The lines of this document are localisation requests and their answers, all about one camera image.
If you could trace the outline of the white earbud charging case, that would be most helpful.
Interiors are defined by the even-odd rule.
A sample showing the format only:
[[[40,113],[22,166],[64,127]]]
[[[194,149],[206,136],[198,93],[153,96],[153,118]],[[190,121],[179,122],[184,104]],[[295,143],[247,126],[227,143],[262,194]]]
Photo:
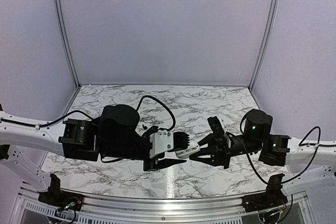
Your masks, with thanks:
[[[200,151],[200,146],[195,143],[191,142],[187,149],[176,151],[175,156],[179,159],[188,159],[192,154],[195,154]]]

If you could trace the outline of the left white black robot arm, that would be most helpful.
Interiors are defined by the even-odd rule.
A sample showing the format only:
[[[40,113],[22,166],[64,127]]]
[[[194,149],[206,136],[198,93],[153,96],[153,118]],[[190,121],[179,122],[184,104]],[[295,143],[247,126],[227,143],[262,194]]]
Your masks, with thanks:
[[[157,126],[143,135],[135,130],[140,116],[125,104],[105,106],[102,114],[88,120],[68,116],[43,123],[1,111],[1,164],[44,193],[54,205],[66,202],[66,193],[55,184],[56,177],[40,169],[19,147],[45,150],[69,159],[96,162],[115,157],[144,162],[144,170],[158,170],[180,164],[180,159],[165,158],[166,152],[182,151],[190,144],[188,134]]]

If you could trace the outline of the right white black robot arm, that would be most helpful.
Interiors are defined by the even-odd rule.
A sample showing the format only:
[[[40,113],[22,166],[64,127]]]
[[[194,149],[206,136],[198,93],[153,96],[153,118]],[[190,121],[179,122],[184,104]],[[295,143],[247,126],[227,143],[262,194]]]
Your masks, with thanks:
[[[269,166],[305,166],[298,173],[276,174],[268,180],[263,179],[268,188],[260,195],[263,206],[273,206],[280,199],[280,191],[289,196],[335,185],[335,143],[273,135],[270,132],[272,116],[256,109],[244,115],[244,130],[238,136],[225,130],[218,117],[207,120],[212,133],[190,147],[189,158],[193,161],[227,169],[232,157],[259,153],[258,160]]]

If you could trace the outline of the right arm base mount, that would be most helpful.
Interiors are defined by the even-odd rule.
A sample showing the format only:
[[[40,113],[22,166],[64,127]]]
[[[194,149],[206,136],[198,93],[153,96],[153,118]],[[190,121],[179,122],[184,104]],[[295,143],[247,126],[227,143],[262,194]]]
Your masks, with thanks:
[[[263,193],[250,194],[242,197],[242,206],[246,212],[265,210],[272,207],[284,206],[288,199],[281,191],[284,174],[272,175]]]

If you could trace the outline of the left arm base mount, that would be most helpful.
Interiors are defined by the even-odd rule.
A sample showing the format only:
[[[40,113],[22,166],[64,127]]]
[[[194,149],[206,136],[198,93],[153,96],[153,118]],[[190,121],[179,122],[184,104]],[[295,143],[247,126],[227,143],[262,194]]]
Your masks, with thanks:
[[[79,193],[62,190],[60,188],[60,179],[55,174],[50,174],[50,182],[45,191],[38,192],[38,200],[40,202],[65,209],[67,205],[75,203],[71,206],[75,211],[80,211],[84,196]]]

